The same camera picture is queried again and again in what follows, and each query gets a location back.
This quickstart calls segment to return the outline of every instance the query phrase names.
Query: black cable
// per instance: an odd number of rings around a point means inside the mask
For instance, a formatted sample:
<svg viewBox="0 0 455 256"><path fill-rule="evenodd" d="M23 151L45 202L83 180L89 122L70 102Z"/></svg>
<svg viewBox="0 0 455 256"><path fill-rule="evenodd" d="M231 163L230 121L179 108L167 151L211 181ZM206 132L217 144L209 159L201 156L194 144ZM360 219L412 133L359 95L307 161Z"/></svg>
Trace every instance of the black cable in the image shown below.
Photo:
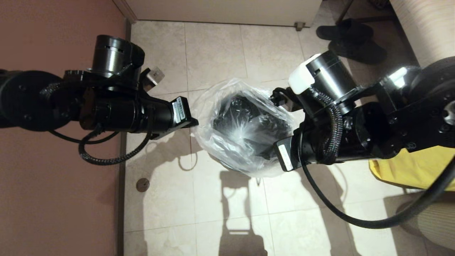
<svg viewBox="0 0 455 256"><path fill-rule="evenodd" d="M116 157L116 158L111 158L111 159L99 159L99 158L95 158L95 157L92 157L91 155L89 155L87 153L87 151L85 150L85 145L87 144L88 140L91 139L91 138L94 138L98 135L100 135L101 133L103 132L103 128L100 124L97 124L95 129L90 132L87 136L85 136L81 142L79 143L79 155L81 156L82 159L84 159L85 161L91 163L91 164L96 164L96 165L113 165L113 164L119 164L121 162L124 162L130 158L132 158L133 156L135 156L137 153L139 153L139 151L141 151L146 145L147 145L147 142L150 140L150 138L152 137L152 129L148 129L148 132L147 132L147 135L145 136L144 140L141 142L141 144L139 144L139 146L134 149L133 151L125 154L125 155L122 155L122 156L119 156L119 157Z"/></svg>
<svg viewBox="0 0 455 256"><path fill-rule="evenodd" d="M309 88L313 98L319 102L330 117L330 137L321 143L317 149L318 162L322 164L333 164L338 157L338 150L343 136L343 117L337 106L333 105L333 99L318 91L314 87Z"/></svg>
<svg viewBox="0 0 455 256"><path fill-rule="evenodd" d="M62 138L64 140L67 140L67 141L71 141L71 142L74 142L74 143L81 143L81 140L79 139L75 139L75 138L71 138L71 137L68 137L66 135L63 135L61 133L59 133L58 131L49 131L52 135L55 135L59 138ZM113 132L111 135L109 136L106 136L105 138L102 138L102 139L99 139L99 140L92 140L92 141L87 141L86 144L89 144L89 145L93 145L93 144L99 144L99 143L103 143L105 141L108 141L110 140L111 138L115 137L119 132Z"/></svg>
<svg viewBox="0 0 455 256"><path fill-rule="evenodd" d="M302 165L303 172L307 176L310 185L313 187L316 194L324 202L324 204L342 220L351 223L353 225L370 228L370 229L383 229L390 228L393 226L400 225L401 223L408 221L412 217L416 216L423 210L425 210L430 204L434 203L444 193L445 188L450 185L452 180L455 178L455 157L449 162L444 171L439 177L433 182L433 184L421 195L416 201L410 204L401 212L395 214L392 217L383 220L360 220L353 218L344 212L338 210L322 193L315 181L311 177L310 172L306 166L306 162L302 159L302 144L303 144L303 132L300 133L298 139L298 159Z"/></svg>

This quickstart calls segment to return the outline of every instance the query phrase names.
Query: robotic arm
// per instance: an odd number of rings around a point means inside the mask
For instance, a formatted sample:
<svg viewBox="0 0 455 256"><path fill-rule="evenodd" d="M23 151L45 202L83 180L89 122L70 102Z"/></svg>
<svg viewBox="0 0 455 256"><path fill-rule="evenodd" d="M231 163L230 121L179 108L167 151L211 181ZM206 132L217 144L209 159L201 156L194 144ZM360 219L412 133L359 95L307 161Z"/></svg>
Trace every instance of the robotic arm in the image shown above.
<svg viewBox="0 0 455 256"><path fill-rule="evenodd" d="M150 97L146 89L164 77L158 69L141 72L144 51L130 42L98 36L92 68L69 70L62 78L41 71L0 70L0 128L49 131L79 144L79 154L98 165L126 161L148 140L177 129L198 125L188 101ZM347 216L331 204L311 177L307 164L334 164L355 159L389 159L402 148L409 152L455 147L455 57L427 68L401 68L369 87L357 86L342 62L331 52L302 63L289 78L289 88L276 88L270 100L289 111L303 110L305 120L293 136L277 141L274 150L283 171L302 167L322 201L343 220L366 228L398 225L434 202L455 177L452 159L432 186L412 205L385 220L365 221ZM376 96L377 102L355 101ZM91 132L82 140L55 129L79 121ZM90 139L104 131L113 134ZM107 141L119 132L147 133L132 152L98 159L86 144Z"/></svg>
<svg viewBox="0 0 455 256"><path fill-rule="evenodd" d="M92 164L110 165L137 154L149 139L159 139L177 129L198 125L188 101L172 102L150 97L145 89L156 86L164 74L145 69L144 51L120 38L100 35L96 39L92 68L68 70L63 79L42 71L0 70L0 128L21 127L49 131L79 144L79 154ZM56 131L70 121L92 130L82 140ZM90 139L104 131L104 139ZM119 132L147 133L132 152L114 159L97 159L85 151L86 144L107 141Z"/></svg>
<svg viewBox="0 0 455 256"><path fill-rule="evenodd" d="M403 67L369 87L356 86L331 52L317 54L289 77L289 88L276 88L270 100L289 111L303 109L305 120L274 150L283 171L303 168L311 186L338 217L364 228L388 228L409 220L433 203L455 177L455 159L413 204L384 220L359 220L338 210L321 192L306 165L356 159L389 159L443 146L455 148L455 57L427 68ZM355 101L376 96L377 102Z"/></svg>

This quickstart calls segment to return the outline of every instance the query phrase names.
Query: wall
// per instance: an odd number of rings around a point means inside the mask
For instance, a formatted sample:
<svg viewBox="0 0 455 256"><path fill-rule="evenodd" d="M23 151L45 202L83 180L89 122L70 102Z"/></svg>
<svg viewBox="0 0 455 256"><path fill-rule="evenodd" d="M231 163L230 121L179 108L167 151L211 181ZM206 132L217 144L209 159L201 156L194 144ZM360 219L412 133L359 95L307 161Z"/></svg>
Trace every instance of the wall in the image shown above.
<svg viewBox="0 0 455 256"><path fill-rule="evenodd" d="M59 76L88 68L98 34L125 36L111 0L2 0L0 68ZM61 132L87 133L78 123ZM113 157L119 142L90 152ZM0 130L0 254L114 255L117 172L82 161L76 144L49 133Z"/></svg>
<svg viewBox="0 0 455 256"><path fill-rule="evenodd" d="M126 0L140 20L311 26L322 0Z"/></svg>
<svg viewBox="0 0 455 256"><path fill-rule="evenodd" d="M421 67L455 56L455 0L391 0Z"/></svg>

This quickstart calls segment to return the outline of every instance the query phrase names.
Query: pink wall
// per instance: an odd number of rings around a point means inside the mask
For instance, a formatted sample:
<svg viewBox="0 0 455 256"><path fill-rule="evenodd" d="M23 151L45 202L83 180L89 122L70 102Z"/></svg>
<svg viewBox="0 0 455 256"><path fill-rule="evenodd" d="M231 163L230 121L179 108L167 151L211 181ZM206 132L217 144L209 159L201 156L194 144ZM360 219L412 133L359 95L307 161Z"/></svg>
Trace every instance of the pink wall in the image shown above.
<svg viewBox="0 0 455 256"><path fill-rule="evenodd" d="M88 68L98 34L125 36L112 0L1 0L0 68ZM78 123L61 132L87 133ZM119 141L89 152L113 157ZM0 130L0 254L114 255L117 171L82 161L76 144L49 133Z"/></svg>

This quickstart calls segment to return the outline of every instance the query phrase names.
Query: sticker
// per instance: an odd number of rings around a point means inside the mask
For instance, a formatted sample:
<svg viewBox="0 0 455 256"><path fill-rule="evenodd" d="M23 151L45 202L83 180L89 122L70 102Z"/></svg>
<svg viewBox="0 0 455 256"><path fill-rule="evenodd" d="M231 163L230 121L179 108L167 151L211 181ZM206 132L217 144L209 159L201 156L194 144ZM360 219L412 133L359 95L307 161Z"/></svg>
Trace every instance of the sticker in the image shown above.
<svg viewBox="0 0 455 256"><path fill-rule="evenodd" d="M177 98L177 107L178 107L178 112L180 114L180 119L184 120L185 119L185 110L183 109L182 97Z"/></svg>
<svg viewBox="0 0 455 256"><path fill-rule="evenodd" d="M177 102L172 102L172 108L174 109L174 121L175 121L175 123L180 123L181 119L180 119L180 113L179 113L179 110L178 110Z"/></svg>
<svg viewBox="0 0 455 256"><path fill-rule="evenodd" d="M291 159L289 158L288 151L286 150L286 146L284 144L278 146L278 150L280 151L281 158L283 159L284 166L286 166L286 170L292 170L292 163Z"/></svg>

